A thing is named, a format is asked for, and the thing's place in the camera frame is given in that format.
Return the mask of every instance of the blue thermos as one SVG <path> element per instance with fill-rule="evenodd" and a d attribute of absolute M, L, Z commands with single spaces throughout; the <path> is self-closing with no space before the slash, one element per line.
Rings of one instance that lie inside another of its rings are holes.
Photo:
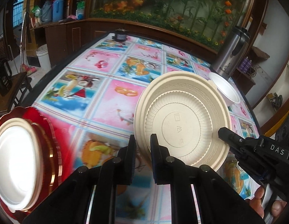
<path fill-rule="evenodd" d="M 41 22 L 43 24 L 52 22 L 52 3 L 46 1 L 42 7 Z"/>
<path fill-rule="evenodd" d="M 63 3 L 63 0 L 55 0 L 53 2 L 53 22 L 57 22 L 63 19 Z"/>

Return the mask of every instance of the thermos handle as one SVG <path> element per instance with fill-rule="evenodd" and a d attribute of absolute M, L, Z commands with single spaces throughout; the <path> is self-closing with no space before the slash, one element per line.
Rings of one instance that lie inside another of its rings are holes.
<path fill-rule="evenodd" d="M 235 49 L 232 52 L 232 55 L 235 56 L 236 54 L 238 54 L 242 48 L 242 46 L 245 43 L 245 36 L 243 36 L 243 34 L 240 35 L 240 39 L 235 47 Z"/>

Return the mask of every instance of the white bucket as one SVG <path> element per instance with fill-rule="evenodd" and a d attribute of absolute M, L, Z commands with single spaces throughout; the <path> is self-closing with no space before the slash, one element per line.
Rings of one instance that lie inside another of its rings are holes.
<path fill-rule="evenodd" d="M 51 63 L 46 44 L 42 45 L 36 50 L 36 55 L 39 58 L 39 64 L 41 65 L 41 68 L 45 71 L 51 70 Z"/>

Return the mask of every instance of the table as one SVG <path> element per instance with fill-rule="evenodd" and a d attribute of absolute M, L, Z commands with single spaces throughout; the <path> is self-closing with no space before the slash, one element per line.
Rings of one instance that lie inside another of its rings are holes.
<path fill-rule="evenodd" d="M 51 121 L 61 147 L 64 180 L 77 167 L 101 165 L 127 145 L 137 101 L 152 80 L 176 70 L 209 80 L 209 66 L 165 44 L 132 36 L 117 43 L 107 34 L 58 64 L 24 105 L 34 101 L 33 106 Z M 255 116 L 234 82 L 229 82 L 241 98 L 240 104 L 229 107 L 232 130 L 242 137 L 257 138 Z M 256 186 L 232 154 L 219 173 L 243 198 L 253 196 Z M 117 223 L 171 223 L 170 187 L 154 184 L 152 172 L 139 155 L 133 184 L 119 186 L 117 193 Z"/>
<path fill-rule="evenodd" d="M 17 75 L 12 76 L 12 87 L 5 96 L 0 94 L 0 116 L 10 112 L 13 104 L 17 106 L 24 98 L 24 95 L 27 90 L 31 91 L 31 85 L 27 78 L 27 72 L 20 72 Z M 17 93 L 21 91 L 20 99 L 17 98 Z"/>

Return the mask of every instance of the window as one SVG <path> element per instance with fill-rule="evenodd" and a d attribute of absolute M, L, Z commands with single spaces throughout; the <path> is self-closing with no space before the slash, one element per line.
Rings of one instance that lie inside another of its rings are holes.
<path fill-rule="evenodd" d="M 23 1 L 24 0 L 14 0 L 14 7 L 13 7 L 13 27 L 14 28 L 22 23 Z"/>

